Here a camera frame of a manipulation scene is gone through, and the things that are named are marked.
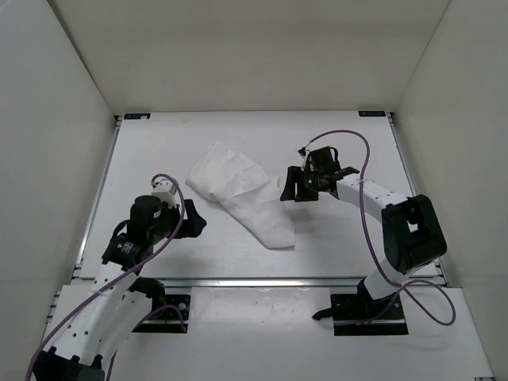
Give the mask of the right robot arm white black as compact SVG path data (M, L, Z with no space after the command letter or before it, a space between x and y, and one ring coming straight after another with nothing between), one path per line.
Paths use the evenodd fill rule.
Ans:
M375 271L346 301L313 315L315 321L336 317L368 324L395 304L412 274L446 253L433 204L423 194L397 194L367 181L363 170L341 166L336 148L302 148L299 154L303 163L287 169L281 201L315 202L327 193L358 207L362 220L371 216L382 226L384 257L375 261Z

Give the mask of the white pleated skirt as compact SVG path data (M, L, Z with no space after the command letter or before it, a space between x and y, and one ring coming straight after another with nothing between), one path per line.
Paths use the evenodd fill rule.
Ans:
M279 200L279 177L244 154L214 142L188 171L186 185L220 204L265 248L294 247L294 224Z

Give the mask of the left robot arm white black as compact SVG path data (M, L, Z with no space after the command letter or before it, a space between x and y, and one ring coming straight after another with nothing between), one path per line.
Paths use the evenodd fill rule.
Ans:
M205 227L190 199L178 207L155 195L137 197L129 219L115 227L87 298L44 340L27 378L106 379L123 341L166 306L164 285L140 276L142 265L160 242L196 238Z

